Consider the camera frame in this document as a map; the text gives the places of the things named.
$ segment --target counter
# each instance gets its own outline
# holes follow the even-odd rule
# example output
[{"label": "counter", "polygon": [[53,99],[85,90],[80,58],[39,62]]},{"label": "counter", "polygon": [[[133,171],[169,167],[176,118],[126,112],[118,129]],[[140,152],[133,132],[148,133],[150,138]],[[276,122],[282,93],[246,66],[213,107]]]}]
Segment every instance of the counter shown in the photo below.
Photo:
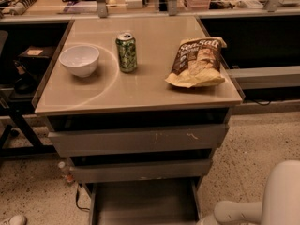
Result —
[{"label": "counter", "polygon": [[72,8],[69,13],[66,12],[65,8],[68,5],[67,2],[62,0],[37,0],[36,3],[31,6],[22,16],[10,16],[6,15],[2,20],[8,21],[51,21],[51,20],[65,20],[65,19],[80,19],[80,18],[96,18],[100,16],[98,11],[100,9],[107,9],[109,17],[130,17],[130,16],[168,16],[168,14],[175,15],[198,15],[203,18],[215,18],[215,17],[246,17],[246,16],[277,16],[277,15],[299,15],[299,6],[286,6],[277,9],[276,12],[268,12],[265,9],[256,8],[239,8],[234,9],[200,9],[190,10],[184,6],[184,0],[166,0],[170,3],[168,6],[173,11],[159,11],[159,0],[146,0],[145,5],[142,9],[138,8],[127,8],[125,0],[115,0],[117,3],[116,7],[112,7],[107,4],[110,0],[100,0],[100,3],[94,1],[87,2],[80,5],[80,9]]},{"label": "counter", "polygon": [[[138,69],[119,71],[115,39],[129,31],[136,38]],[[76,78],[56,63],[36,108],[38,115],[121,111],[195,109],[237,105],[241,98],[224,67],[226,82],[218,87],[179,89],[164,81],[180,41],[204,38],[194,17],[77,20],[65,46],[92,44],[100,50],[97,71]]]}]

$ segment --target cable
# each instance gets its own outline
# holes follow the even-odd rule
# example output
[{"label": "cable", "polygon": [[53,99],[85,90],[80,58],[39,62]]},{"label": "cable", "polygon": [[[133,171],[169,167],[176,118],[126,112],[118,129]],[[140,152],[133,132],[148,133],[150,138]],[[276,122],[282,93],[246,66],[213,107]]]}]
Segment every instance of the cable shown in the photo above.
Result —
[{"label": "cable", "polygon": [[252,101],[255,102],[255,103],[257,103],[257,104],[259,104],[259,105],[261,105],[261,106],[268,106],[268,105],[270,105],[271,102],[272,102],[272,101],[265,101],[266,103],[261,103],[260,101],[258,101],[258,100],[253,100],[253,99],[252,99]]},{"label": "cable", "polygon": [[9,7],[16,0],[0,0],[0,11]]},{"label": "cable", "polygon": [[82,211],[84,211],[84,212],[89,212],[89,211],[90,211],[89,208],[87,208],[87,207],[80,207],[80,206],[78,205],[79,197],[80,197],[79,184],[77,184],[76,195],[75,195],[75,203],[76,203],[76,206],[77,206],[78,209],[80,209],[80,210],[82,210]]}]

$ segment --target gray surface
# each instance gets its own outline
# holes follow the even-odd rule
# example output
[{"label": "gray surface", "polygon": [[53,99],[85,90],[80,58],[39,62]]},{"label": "gray surface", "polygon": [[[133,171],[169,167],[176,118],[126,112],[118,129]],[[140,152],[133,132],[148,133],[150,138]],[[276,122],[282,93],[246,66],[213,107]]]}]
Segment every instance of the gray surface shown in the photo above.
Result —
[{"label": "gray surface", "polygon": [[[137,42],[138,68],[119,71],[115,39],[120,31],[133,34]],[[107,20],[76,20],[63,50],[78,44],[99,48],[95,73],[85,79],[69,74],[59,63],[35,110],[38,115],[114,113],[231,107],[242,102],[225,68],[219,86],[175,88],[165,79],[182,40],[205,38],[194,17]]]},{"label": "gray surface", "polygon": [[228,72],[244,90],[300,86],[299,66],[231,69]]},{"label": "gray surface", "polygon": [[79,183],[102,183],[176,177],[202,177],[208,173],[210,166],[210,159],[158,162],[134,162],[133,160],[132,163],[72,167],[71,172]]},{"label": "gray surface", "polygon": [[61,156],[70,157],[217,148],[226,131],[219,124],[51,132],[49,137]]},{"label": "gray surface", "polygon": [[190,180],[101,184],[99,224],[195,224],[195,199]]}]

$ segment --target soda can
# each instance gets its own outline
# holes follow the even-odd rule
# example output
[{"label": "soda can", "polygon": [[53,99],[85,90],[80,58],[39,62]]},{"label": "soda can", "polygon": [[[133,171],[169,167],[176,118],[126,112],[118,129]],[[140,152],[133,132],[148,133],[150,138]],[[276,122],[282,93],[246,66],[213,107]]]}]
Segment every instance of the soda can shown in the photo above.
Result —
[{"label": "soda can", "polygon": [[130,33],[122,33],[115,40],[119,67],[123,72],[132,72],[137,68],[137,53],[135,38]]}]

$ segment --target floor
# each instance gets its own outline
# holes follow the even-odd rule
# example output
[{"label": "floor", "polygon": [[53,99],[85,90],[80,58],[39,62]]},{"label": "floor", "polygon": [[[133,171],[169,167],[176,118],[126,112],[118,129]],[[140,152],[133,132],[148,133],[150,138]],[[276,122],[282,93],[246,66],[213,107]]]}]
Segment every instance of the floor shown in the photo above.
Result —
[{"label": "floor", "polygon": [[[47,130],[32,126],[47,143]],[[283,160],[300,159],[299,103],[239,106],[230,127],[198,190],[203,216],[220,200],[260,201],[272,168]],[[26,143],[20,134],[7,146]],[[0,220],[24,214],[28,225],[88,224],[88,213],[75,203],[77,189],[80,207],[88,208],[90,199],[76,183],[65,182],[57,167],[61,160],[47,156],[0,161]]]}]

